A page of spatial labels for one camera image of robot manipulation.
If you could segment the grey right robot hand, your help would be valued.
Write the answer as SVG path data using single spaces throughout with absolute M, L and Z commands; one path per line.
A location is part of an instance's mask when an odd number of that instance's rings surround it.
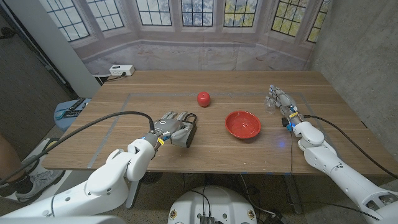
M 279 87 L 271 85 L 266 100 L 272 102 L 280 110 L 282 116 L 292 127 L 303 121 L 303 116 L 299 113 L 295 100 Z

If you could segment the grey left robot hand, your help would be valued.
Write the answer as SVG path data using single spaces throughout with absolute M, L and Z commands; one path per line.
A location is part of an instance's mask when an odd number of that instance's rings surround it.
M 150 142 L 153 146 L 160 138 L 163 141 L 170 140 L 174 146 L 189 148 L 196 131 L 196 125 L 186 119 L 193 114 L 184 111 L 179 115 L 169 111 L 154 122 L 154 130 L 149 131 L 142 139 Z

